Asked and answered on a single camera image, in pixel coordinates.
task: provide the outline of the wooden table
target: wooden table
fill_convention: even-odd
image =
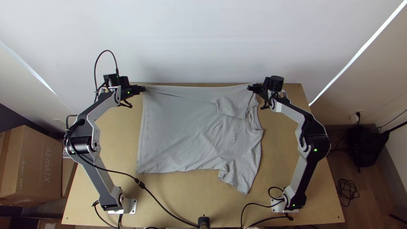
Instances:
[[[166,84],[196,87],[231,86],[236,84]],[[284,84],[293,104],[310,112],[301,84]],[[96,124],[101,129],[101,158],[106,168],[135,175],[142,95],[129,99],[132,109],[116,107],[108,110]],[[198,217],[209,216],[212,227],[240,227],[240,214],[244,205],[256,202],[270,205],[267,190],[271,186],[289,184],[298,160],[296,123],[284,116],[260,110],[259,119],[264,129],[262,158],[259,171],[248,195],[243,195],[231,185],[217,179],[218,170],[193,170],[162,174],[137,174],[146,187],[171,212],[197,223]],[[126,197],[137,198],[134,215],[123,216],[123,226],[128,227],[189,227],[173,219],[131,178],[110,173],[115,185],[122,188]],[[344,222],[342,208],[326,158],[314,172],[307,189],[307,203],[299,213],[291,213],[294,221],[286,218],[266,221],[259,226],[304,225]],[[278,196],[277,190],[272,195]],[[92,203],[99,198],[82,166],[78,166],[62,223],[89,226],[106,226],[97,215]],[[98,205],[101,216],[116,225],[118,215],[108,215]],[[245,226],[264,218],[282,214],[270,208],[250,206],[243,216]]]

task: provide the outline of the white wall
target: white wall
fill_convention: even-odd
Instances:
[[[404,7],[362,55],[311,106],[324,125],[350,124],[364,110],[361,123],[382,126],[407,109],[407,8]],[[400,116],[383,130],[407,120]],[[390,134],[386,144],[407,189],[407,126]]]
[[[50,131],[62,131],[73,111],[0,47],[0,103]]]
[[[93,64],[116,54],[133,82],[300,82],[311,101],[401,0],[15,0],[0,40],[76,112],[92,101]],[[104,56],[98,82],[113,73]]]
[[[389,112],[387,117],[377,122],[378,126],[386,124],[388,121],[392,120],[398,114],[407,109],[407,102],[404,100],[399,109]],[[398,117],[393,122],[389,123],[383,128],[383,130],[391,129],[398,124],[407,120],[407,112]],[[391,158],[393,159],[394,165],[403,181],[404,187],[407,190],[407,126],[400,127],[390,133],[389,141],[386,143],[386,148],[389,151]]]

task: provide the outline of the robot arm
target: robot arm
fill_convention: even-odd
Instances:
[[[282,90],[283,82],[284,78],[279,76],[266,77],[263,85],[254,84],[248,86],[248,90],[264,99],[262,110],[270,108],[298,124],[295,130],[299,152],[297,166],[290,185],[284,188],[280,197],[284,201],[272,208],[274,212],[298,212],[307,200],[305,191],[315,167],[329,152],[331,144],[324,126],[311,113],[291,104],[286,92]]]
[[[130,85],[127,76],[118,77],[116,74],[111,74],[104,75],[104,79],[108,84],[106,89],[109,91],[101,93],[95,103],[77,116],[71,130],[67,133],[68,141],[65,150],[74,161],[84,167],[99,192],[99,203],[103,210],[114,214],[132,214],[135,213],[137,201],[127,199],[122,189],[113,184],[108,172],[95,167],[106,169],[99,156],[100,129],[96,126],[95,121],[109,108],[115,106],[131,108],[132,105],[126,99],[140,94],[145,91],[145,88]]]

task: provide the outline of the plug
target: plug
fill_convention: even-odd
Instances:
[[[349,119],[353,124],[356,124],[356,123],[359,124],[359,122],[360,122],[360,112],[356,112],[353,115],[349,116]]]

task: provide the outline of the wall outlet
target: wall outlet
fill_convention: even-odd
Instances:
[[[356,113],[354,113],[353,115],[349,116],[349,120],[351,121],[352,124],[356,124],[359,121],[359,116],[357,116]]]
[[[52,120],[54,120],[55,122],[57,122],[57,123],[60,125],[60,127],[61,127],[62,129],[65,129],[65,128],[66,128],[65,122],[62,121],[62,120],[60,120],[59,118],[53,118]]]

